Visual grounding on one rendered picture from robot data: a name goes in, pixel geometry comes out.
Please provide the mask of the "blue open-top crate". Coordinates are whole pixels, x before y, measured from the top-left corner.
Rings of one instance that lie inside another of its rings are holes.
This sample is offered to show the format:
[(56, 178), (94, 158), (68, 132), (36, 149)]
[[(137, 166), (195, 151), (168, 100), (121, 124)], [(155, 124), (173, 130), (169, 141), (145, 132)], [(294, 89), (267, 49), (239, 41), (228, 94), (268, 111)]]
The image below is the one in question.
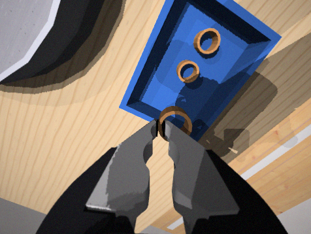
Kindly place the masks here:
[[(208, 28), (221, 41), (202, 54), (193, 41)], [(165, 0), (119, 108), (151, 122), (165, 108), (180, 107), (198, 142), (280, 39), (233, 0)], [(193, 82), (176, 73), (184, 60), (199, 67)]]

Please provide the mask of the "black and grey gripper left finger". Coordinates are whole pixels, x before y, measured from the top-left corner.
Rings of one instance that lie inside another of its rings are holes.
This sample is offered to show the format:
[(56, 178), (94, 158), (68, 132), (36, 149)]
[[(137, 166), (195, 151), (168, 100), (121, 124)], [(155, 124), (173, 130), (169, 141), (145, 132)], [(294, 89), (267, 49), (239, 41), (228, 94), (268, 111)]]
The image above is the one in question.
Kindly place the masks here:
[(153, 154), (158, 121), (111, 147), (85, 170), (54, 203), (36, 234), (112, 233), (117, 216), (127, 216), (135, 231), (137, 217), (148, 208), (146, 163)]

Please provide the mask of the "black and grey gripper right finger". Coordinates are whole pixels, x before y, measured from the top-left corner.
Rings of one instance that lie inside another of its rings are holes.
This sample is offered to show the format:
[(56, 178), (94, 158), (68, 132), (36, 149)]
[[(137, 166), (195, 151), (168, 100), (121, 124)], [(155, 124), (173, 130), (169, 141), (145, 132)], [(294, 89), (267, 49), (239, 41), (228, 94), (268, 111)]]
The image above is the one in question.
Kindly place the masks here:
[(163, 137), (174, 162), (172, 200), (186, 234), (206, 218), (213, 234), (288, 234), (265, 200), (224, 160), (167, 119)]

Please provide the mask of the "bronze bushing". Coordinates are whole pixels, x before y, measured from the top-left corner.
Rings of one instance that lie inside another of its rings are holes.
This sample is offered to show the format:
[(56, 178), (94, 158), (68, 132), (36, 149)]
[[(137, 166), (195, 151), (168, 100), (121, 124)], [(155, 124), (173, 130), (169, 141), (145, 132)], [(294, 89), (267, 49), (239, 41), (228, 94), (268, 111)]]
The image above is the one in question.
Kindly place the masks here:
[[(210, 48), (208, 48), (207, 50), (202, 50), (202, 48), (200, 47), (200, 38), (204, 33), (208, 33), (210, 34), (210, 36), (212, 37), (212, 44), (210, 46)], [(220, 34), (219, 32), (214, 29), (214, 28), (208, 28), (205, 30), (202, 30), (200, 32), (198, 32), (198, 34), (196, 34), (194, 41), (193, 41), (193, 45), (194, 48), (196, 49), (196, 51), (198, 51), (199, 53), (203, 53), (203, 54), (210, 54), (213, 53), (215, 50), (217, 50), (218, 46), (220, 45)]]
[(187, 113), (182, 108), (177, 107), (177, 106), (167, 107), (159, 115), (159, 121), (158, 121), (159, 134), (167, 142), (168, 142), (168, 140), (165, 137), (163, 137), (162, 123), (166, 117), (168, 117), (172, 114), (179, 114), (185, 118), (184, 125), (180, 128), (184, 133), (186, 133), (187, 135), (190, 135), (191, 130), (192, 130), (191, 120), (190, 120), (189, 116), (187, 115)]
[[(189, 77), (182, 77), (180, 76), (180, 70), (181, 68), (185, 65), (185, 64), (192, 64), (193, 65), (193, 73), (189, 76)], [(186, 83), (190, 83), (190, 82), (193, 82), (194, 80), (196, 80), (196, 78), (198, 77), (199, 75), (199, 67), (197, 66), (196, 63), (194, 63), (193, 61), (190, 61), (190, 60), (184, 60), (184, 61), (181, 61), (177, 68), (176, 68), (176, 73), (178, 75), (178, 77), (180, 78), (180, 80), (182, 82), (186, 82)]]

